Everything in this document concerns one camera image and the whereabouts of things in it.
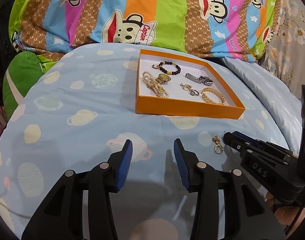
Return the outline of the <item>right hand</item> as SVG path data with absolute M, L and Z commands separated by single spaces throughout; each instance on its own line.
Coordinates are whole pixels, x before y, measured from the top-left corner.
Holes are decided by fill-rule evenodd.
M 265 200 L 266 203 L 270 207 L 272 207 L 275 199 L 273 195 L 270 192 L 268 192 L 265 196 Z M 274 211 L 274 215 L 280 224 L 290 226 L 299 210 L 300 210 L 299 207 L 287 205 L 287 206 L 279 207 L 276 211 Z M 304 218 L 305 218 L 305 208 L 302 210 L 299 218 L 297 219 L 294 228 L 297 228 L 300 225 L 300 223 L 304 220 Z

